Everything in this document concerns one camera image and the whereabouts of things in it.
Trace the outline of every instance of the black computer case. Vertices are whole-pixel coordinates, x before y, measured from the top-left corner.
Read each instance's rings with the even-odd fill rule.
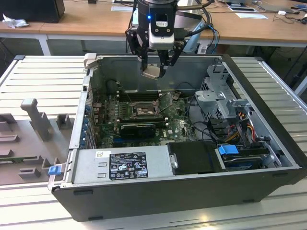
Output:
[[[3,0],[0,12],[27,22],[58,23],[64,14],[63,0]]]

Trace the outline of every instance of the floor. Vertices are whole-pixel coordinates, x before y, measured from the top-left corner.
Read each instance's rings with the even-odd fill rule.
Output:
[[[39,42],[36,39],[18,39],[6,38],[3,40],[5,46],[11,54],[0,45],[0,74],[6,66],[12,61],[15,55],[43,55]],[[54,55],[84,55],[87,52],[98,54],[124,54],[125,42],[121,41],[85,41],[87,52],[83,52],[79,40],[49,40],[49,46]],[[233,57],[246,56],[246,46],[230,46],[226,53]],[[291,65],[301,54],[303,48],[282,47],[276,50],[273,47],[261,47],[254,55],[263,57],[270,67],[281,77],[284,78]],[[307,52],[301,57],[295,65],[293,71],[289,74],[286,82],[291,82],[293,75],[299,72],[304,61],[307,60]],[[302,95],[304,101],[307,101],[307,92]]]

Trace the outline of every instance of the green circuit board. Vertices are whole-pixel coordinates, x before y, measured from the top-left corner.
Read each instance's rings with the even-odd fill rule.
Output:
[[[195,134],[185,116],[185,99],[173,100],[172,97],[170,93],[155,101],[133,102],[121,102],[117,97],[109,97],[99,109],[97,147],[155,146],[173,141],[195,140]],[[134,124],[133,120],[136,124],[155,124],[155,136],[145,139],[121,138],[120,127],[127,124],[127,121],[128,124]]]

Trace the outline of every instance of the warning label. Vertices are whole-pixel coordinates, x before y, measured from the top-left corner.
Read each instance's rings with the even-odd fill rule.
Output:
[[[148,177],[145,152],[110,154],[110,180]]]

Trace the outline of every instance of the blue clip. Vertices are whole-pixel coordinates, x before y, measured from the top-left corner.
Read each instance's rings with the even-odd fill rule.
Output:
[[[62,170],[62,166],[60,165],[50,166],[48,174],[49,175],[61,175],[62,174],[61,170]]]
[[[220,155],[238,154],[239,151],[235,145],[222,145],[218,148]]]

